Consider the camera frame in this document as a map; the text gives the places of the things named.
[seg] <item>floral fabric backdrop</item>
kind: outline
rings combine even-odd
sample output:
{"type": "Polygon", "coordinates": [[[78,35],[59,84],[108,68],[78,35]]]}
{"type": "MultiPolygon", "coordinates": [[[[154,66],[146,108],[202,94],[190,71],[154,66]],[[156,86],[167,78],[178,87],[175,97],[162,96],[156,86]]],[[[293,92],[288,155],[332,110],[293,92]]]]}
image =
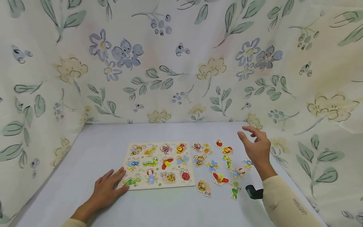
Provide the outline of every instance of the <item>floral fabric backdrop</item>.
{"type": "Polygon", "coordinates": [[[0,225],[83,125],[246,121],[267,132],[328,226],[362,226],[362,9],[358,0],[3,1],[0,225]]]}

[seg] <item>cartoon caterpillar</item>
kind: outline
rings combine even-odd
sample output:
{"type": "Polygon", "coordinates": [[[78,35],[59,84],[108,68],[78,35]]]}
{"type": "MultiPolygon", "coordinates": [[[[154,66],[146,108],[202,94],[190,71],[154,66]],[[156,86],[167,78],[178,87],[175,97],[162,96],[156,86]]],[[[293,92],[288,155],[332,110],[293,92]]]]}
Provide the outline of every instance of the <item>cartoon caterpillar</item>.
{"type": "Polygon", "coordinates": [[[143,162],[142,163],[142,165],[143,166],[156,166],[157,165],[157,163],[158,163],[158,158],[157,157],[154,157],[153,159],[152,159],[152,161],[150,161],[150,162],[143,162]]]}

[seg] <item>blue flower print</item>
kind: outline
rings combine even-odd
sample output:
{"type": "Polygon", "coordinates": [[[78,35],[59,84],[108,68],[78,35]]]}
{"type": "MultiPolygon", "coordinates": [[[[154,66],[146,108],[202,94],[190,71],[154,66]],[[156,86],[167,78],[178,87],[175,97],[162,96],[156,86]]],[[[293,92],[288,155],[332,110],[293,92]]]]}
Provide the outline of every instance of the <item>blue flower print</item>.
{"type": "Polygon", "coordinates": [[[132,69],[132,66],[139,66],[140,61],[137,59],[140,55],[144,53],[142,46],[140,44],[134,45],[134,47],[131,46],[131,44],[124,39],[120,47],[116,46],[111,51],[112,56],[118,60],[117,66],[122,67],[123,65],[126,65],[128,69],[132,69]]]}
{"type": "Polygon", "coordinates": [[[255,68],[260,68],[261,71],[263,71],[265,68],[271,69],[273,67],[274,61],[279,61],[282,59],[282,51],[278,50],[275,52],[275,48],[273,45],[271,45],[269,48],[267,48],[266,52],[261,51],[256,56],[256,65],[255,68]]]}
{"type": "Polygon", "coordinates": [[[116,63],[114,61],[105,61],[107,68],[105,68],[103,70],[103,73],[107,76],[107,81],[113,80],[113,81],[117,81],[118,80],[118,75],[120,75],[122,73],[122,71],[120,69],[115,68],[116,63]]]}
{"type": "Polygon", "coordinates": [[[239,61],[238,66],[240,67],[243,66],[246,63],[246,61],[251,62],[253,54],[257,54],[258,52],[260,52],[261,48],[257,46],[259,42],[260,39],[256,38],[251,43],[245,42],[242,45],[242,51],[238,52],[235,57],[235,60],[239,61]]]}
{"type": "Polygon", "coordinates": [[[244,80],[248,79],[249,76],[254,73],[253,67],[254,67],[254,63],[245,64],[244,71],[238,72],[236,74],[236,76],[239,78],[238,81],[241,81],[242,79],[244,79],[244,80]]]}
{"type": "Polygon", "coordinates": [[[98,55],[99,59],[102,62],[105,62],[106,59],[109,58],[107,53],[107,49],[111,48],[111,43],[106,40],[106,31],[104,29],[101,30],[100,36],[96,33],[90,35],[92,46],[90,46],[90,54],[98,55]]]}

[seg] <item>puzzle board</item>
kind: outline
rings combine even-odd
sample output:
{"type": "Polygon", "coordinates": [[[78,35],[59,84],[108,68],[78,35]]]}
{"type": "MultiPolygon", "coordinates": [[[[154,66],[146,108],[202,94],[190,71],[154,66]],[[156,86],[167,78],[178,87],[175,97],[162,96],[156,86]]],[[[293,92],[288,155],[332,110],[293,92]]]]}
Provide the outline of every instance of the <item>puzzle board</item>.
{"type": "Polygon", "coordinates": [[[130,143],[125,158],[126,175],[118,188],[130,190],[195,186],[188,142],[130,143]]]}

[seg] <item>table surface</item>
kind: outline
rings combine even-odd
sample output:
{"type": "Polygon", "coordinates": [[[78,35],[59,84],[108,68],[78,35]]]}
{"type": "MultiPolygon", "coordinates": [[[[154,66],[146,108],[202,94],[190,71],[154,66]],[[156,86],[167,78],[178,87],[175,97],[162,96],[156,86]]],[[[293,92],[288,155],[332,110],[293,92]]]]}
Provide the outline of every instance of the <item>table surface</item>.
{"type": "MultiPolygon", "coordinates": [[[[208,142],[214,150],[207,161],[220,164],[218,173],[231,176],[220,149],[213,146],[221,139],[235,150],[232,168],[242,167],[247,158],[243,144],[236,132],[245,122],[167,123],[167,124],[117,124],[85,126],[71,150],[53,172],[47,183],[29,201],[14,220],[12,226],[49,227],[60,226],[75,209],[93,192],[94,182],[109,171],[120,168],[129,143],[188,141],[208,142]]],[[[271,157],[276,172],[293,188],[302,202],[323,224],[314,209],[302,195],[278,162],[271,157]]],[[[205,180],[212,186],[212,198],[205,197],[194,187],[129,191],[112,207],[99,212],[88,226],[243,226],[273,227],[261,200],[249,198],[247,185],[262,188],[255,169],[246,170],[239,179],[242,191],[237,201],[231,198],[230,184],[218,186],[214,183],[206,166],[194,166],[196,182],[205,180]]]]}

